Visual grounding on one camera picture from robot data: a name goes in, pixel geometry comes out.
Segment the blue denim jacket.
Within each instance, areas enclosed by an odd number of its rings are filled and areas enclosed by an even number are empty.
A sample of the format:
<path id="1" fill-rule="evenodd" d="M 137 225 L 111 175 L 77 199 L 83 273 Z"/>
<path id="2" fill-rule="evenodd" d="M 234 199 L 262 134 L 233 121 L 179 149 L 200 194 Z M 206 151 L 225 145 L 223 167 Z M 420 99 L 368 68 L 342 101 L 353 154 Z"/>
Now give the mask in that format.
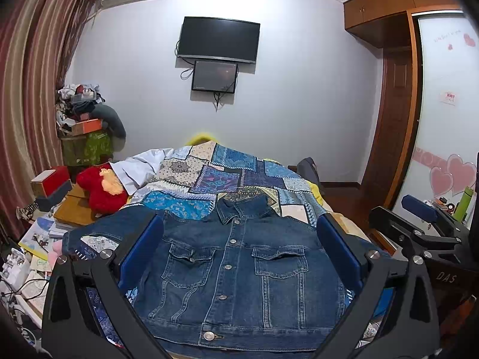
<path id="1" fill-rule="evenodd" d="M 314 227 L 265 196 L 221 199 L 198 220 L 157 212 L 133 309 L 162 347 L 190 358 L 308 358 L 356 294 Z"/>

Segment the green bottle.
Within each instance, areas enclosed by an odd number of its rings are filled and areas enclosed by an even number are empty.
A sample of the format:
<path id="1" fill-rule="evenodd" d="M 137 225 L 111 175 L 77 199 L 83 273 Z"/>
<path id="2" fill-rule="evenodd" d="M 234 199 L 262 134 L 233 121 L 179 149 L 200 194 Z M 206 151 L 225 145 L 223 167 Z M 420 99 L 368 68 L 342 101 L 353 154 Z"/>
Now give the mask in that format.
<path id="1" fill-rule="evenodd" d="M 455 212 L 452 215 L 453 218 L 457 220 L 458 222 L 461 222 L 461 223 L 463 222 L 464 217 L 469 208 L 469 204 L 473 197 L 473 193 L 474 193 L 474 190 L 468 186 L 464 189 L 464 193 L 460 199 L 460 202 L 457 204 L 455 208 Z"/>

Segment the brown wooden wardrobe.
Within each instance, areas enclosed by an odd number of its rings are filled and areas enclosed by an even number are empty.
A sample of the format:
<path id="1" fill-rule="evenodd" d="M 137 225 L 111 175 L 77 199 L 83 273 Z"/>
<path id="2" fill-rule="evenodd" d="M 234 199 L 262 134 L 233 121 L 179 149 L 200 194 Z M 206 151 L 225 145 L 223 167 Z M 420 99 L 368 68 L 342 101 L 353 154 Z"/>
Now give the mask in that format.
<path id="1" fill-rule="evenodd" d="M 383 52 L 378 119 L 362 188 L 371 204 L 392 208 L 412 158 L 421 109 L 413 14 L 460 6 L 458 0 L 342 1 L 345 30 Z"/>

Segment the white sliding door with hearts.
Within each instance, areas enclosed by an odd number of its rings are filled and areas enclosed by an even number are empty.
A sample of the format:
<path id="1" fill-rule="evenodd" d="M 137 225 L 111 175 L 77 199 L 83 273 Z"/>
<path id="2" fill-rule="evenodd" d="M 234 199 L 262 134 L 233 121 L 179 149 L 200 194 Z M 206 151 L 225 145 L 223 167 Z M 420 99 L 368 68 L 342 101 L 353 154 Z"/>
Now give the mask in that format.
<path id="1" fill-rule="evenodd" d="M 478 32 L 464 13 L 416 13 L 421 102 L 399 195 L 458 204 L 478 171 Z"/>

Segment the white power strip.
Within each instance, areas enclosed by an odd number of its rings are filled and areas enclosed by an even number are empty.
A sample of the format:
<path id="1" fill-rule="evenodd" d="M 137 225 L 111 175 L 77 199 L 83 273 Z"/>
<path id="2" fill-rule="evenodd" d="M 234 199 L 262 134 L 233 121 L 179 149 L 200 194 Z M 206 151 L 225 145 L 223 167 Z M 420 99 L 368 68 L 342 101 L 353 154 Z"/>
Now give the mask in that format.
<path id="1" fill-rule="evenodd" d="M 18 249 L 12 248 L 1 268 L 1 278 L 14 290 L 18 290 L 26 281 L 29 271 L 30 262 L 27 256 Z"/>

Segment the brown cardboard box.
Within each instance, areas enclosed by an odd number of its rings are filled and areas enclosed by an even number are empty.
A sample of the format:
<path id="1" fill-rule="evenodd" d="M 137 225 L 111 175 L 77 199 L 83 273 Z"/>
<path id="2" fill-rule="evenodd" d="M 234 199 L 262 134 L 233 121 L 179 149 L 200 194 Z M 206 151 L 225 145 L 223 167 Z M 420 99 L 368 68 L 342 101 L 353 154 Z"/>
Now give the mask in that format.
<path id="1" fill-rule="evenodd" d="M 54 213 L 56 221 L 71 226 L 86 226 L 97 220 L 89 207 L 89 195 L 80 186 L 74 184 L 63 202 Z"/>

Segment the red plush toy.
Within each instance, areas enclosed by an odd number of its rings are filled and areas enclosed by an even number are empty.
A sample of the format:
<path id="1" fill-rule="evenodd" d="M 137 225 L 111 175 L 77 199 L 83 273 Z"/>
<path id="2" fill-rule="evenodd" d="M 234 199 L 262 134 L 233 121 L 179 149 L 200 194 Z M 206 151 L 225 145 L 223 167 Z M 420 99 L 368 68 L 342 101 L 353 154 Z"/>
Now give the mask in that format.
<path id="1" fill-rule="evenodd" d="M 89 207 L 97 214 L 116 213 L 128 202 L 128 193 L 110 163 L 85 169 L 77 175 L 76 183 L 86 192 Z"/>

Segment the grey bag by bed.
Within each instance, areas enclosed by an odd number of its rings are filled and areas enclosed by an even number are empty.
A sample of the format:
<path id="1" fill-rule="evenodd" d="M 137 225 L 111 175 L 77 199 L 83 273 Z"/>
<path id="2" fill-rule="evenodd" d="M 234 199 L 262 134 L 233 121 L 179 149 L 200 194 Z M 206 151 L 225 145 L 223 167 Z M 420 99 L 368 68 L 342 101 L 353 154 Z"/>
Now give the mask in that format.
<path id="1" fill-rule="evenodd" d="M 303 177 L 305 180 L 317 185 L 319 188 L 322 187 L 318 172 L 317 166 L 311 157 L 306 157 L 301 160 L 296 166 L 296 172 Z"/>

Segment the red and white box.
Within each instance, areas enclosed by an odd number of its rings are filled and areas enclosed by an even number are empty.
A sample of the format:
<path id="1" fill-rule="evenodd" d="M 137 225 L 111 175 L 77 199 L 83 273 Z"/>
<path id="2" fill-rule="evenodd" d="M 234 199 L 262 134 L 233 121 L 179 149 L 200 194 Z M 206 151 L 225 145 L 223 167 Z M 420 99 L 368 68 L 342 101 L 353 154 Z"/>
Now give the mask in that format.
<path id="1" fill-rule="evenodd" d="M 35 197 L 47 198 L 64 186 L 66 191 L 72 189 L 70 174 L 64 165 L 44 170 L 31 180 L 32 192 Z"/>

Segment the green patterned bag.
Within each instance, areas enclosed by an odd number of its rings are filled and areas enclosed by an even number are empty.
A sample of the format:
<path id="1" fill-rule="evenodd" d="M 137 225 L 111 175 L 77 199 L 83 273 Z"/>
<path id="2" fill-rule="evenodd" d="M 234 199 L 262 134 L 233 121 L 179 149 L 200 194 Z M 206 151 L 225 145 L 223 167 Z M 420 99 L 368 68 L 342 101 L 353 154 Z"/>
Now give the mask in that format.
<path id="1" fill-rule="evenodd" d="M 111 138 L 104 130 L 62 137 L 61 143 L 66 166 L 100 165 L 113 158 Z"/>

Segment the blue patchwork bedspread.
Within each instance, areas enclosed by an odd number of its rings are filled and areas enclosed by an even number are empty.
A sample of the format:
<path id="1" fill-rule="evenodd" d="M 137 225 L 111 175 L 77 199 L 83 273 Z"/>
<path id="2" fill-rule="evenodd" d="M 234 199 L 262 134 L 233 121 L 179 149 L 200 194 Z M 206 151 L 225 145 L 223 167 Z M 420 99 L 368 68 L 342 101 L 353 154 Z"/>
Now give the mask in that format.
<path id="1" fill-rule="evenodd" d="M 198 220 L 221 199 L 242 201 L 265 196 L 282 217 L 315 228 L 324 209 L 309 183 L 271 160 L 262 160 L 208 142 L 174 151 L 143 189 L 137 205 L 123 208 L 89 225 L 83 239 L 91 247 L 122 241 L 148 214 L 168 211 Z"/>

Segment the orange shoe box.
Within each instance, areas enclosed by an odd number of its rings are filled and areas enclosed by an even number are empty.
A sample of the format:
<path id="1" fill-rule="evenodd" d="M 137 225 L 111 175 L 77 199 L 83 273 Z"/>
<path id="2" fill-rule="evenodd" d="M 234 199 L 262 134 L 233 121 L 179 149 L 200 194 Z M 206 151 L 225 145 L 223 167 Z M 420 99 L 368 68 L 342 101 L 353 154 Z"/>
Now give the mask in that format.
<path id="1" fill-rule="evenodd" d="M 102 122 L 98 118 L 79 121 L 72 126 L 72 136 L 86 135 L 101 129 Z"/>

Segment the red striped curtain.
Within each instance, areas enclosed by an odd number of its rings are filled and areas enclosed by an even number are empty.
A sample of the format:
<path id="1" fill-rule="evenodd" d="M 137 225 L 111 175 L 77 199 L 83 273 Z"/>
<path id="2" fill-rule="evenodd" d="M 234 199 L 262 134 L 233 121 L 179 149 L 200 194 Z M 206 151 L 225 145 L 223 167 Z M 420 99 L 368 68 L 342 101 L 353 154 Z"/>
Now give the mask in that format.
<path id="1" fill-rule="evenodd" d="M 57 91 L 97 0 L 1 0 L 1 236 L 18 240 L 16 208 L 31 180 L 63 163 Z"/>

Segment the small black wall monitor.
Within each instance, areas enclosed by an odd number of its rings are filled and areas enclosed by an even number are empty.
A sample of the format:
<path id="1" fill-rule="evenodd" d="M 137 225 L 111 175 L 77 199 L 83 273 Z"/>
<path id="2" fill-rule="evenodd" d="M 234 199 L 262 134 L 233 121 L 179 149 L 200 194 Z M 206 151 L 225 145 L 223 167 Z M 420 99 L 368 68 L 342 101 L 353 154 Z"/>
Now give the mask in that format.
<path id="1" fill-rule="evenodd" d="M 238 72 L 237 63 L 196 60 L 192 74 L 192 90 L 233 94 Z"/>

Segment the large black wall television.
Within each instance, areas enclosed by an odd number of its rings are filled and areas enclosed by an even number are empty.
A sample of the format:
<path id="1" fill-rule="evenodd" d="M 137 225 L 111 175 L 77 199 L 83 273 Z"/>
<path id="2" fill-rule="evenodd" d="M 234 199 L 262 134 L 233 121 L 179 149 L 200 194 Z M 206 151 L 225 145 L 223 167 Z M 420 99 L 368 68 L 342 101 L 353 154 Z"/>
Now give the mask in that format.
<path id="1" fill-rule="evenodd" d="M 254 64 L 260 29 L 261 24 L 243 20 L 185 16 L 177 55 Z"/>

